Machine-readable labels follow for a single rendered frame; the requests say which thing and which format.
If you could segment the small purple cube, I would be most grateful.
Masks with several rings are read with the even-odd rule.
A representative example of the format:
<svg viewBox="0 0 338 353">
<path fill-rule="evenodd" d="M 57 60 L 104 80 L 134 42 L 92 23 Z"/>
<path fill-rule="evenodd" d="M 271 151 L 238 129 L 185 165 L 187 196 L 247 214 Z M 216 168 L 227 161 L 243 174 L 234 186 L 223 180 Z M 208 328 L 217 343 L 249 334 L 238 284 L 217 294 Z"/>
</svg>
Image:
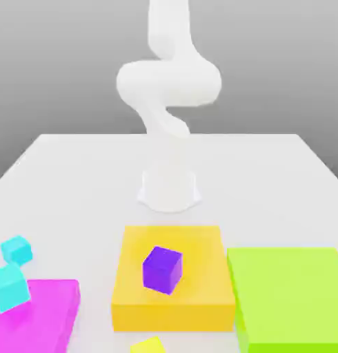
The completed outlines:
<svg viewBox="0 0 338 353">
<path fill-rule="evenodd" d="M 171 295 L 183 274 L 183 254 L 159 246 L 153 247 L 142 264 L 143 286 Z"/>
</svg>

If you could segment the small cyan cube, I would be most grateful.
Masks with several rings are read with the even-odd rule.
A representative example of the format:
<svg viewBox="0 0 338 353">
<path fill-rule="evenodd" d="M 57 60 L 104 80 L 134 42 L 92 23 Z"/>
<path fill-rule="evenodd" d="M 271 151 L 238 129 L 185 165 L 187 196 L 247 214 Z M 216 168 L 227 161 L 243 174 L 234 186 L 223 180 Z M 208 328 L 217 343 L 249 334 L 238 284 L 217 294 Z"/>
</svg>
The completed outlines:
<svg viewBox="0 0 338 353">
<path fill-rule="evenodd" d="M 3 259 L 7 263 L 16 263 L 21 266 L 32 260 L 30 243 L 22 236 L 17 235 L 0 244 Z"/>
<path fill-rule="evenodd" d="M 9 263 L 0 268 L 0 314 L 29 300 L 28 283 L 20 267 Z"/>
</svg>

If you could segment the small yellow cube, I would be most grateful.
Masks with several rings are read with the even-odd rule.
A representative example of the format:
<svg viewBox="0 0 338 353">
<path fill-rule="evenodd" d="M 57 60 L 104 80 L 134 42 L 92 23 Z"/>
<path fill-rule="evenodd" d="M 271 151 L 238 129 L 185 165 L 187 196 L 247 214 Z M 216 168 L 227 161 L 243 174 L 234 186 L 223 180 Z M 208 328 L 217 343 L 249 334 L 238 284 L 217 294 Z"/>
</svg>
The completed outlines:
<svg viewBox="0 0 338 353">
<path fill-rule="evenodd" d="M 154 336 L 131 345 L 130 353 L 166 353 L 166 349 L 159 337 Z"/>
</svg>

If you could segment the large yellow box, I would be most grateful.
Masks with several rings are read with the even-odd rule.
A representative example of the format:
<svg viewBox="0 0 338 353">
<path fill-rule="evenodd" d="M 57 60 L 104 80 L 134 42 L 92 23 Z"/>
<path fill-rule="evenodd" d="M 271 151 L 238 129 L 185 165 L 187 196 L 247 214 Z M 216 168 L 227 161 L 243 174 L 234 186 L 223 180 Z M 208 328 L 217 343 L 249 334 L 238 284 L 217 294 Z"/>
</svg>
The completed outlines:
<svg viewBox="0 0 338 353">
<path fill-rule="evenodd" d="M 171 295 L 143 286 L 142 263 L 155 246 L 183 254 L 183 276 Z M 231 332 L 235 297 L 220 229 L 126 226 L 111 313 L 116 332 Z"/>
</svg>

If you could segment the large lime green box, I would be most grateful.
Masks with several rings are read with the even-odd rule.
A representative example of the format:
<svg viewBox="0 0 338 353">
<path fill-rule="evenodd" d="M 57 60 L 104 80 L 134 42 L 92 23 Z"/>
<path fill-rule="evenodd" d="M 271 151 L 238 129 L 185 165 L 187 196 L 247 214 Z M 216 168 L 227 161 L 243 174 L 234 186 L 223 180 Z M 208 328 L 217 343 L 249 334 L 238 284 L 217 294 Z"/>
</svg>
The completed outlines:
<svg viewBox="0 0 338 353">
<path fill-rule="evenodd" d="M 335 248 L 229 248 L 239 353 L 338 353 Z"/>
</svg>

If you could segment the large magenta box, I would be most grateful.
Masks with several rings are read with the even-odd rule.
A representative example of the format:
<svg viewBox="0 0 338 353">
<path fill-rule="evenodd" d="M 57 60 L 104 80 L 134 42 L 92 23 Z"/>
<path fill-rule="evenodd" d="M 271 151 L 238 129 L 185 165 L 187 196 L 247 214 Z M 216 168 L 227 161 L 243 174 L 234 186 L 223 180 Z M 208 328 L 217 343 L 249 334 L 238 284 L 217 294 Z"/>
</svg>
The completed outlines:
<svg viewBox="0 0 338 353">
<path fill-rule="evenodd" d="M 81 294 L 75 279 L 31 279 L 31 300 L 0 313 L 0 353 L 66 353 Z"/>
</svg>

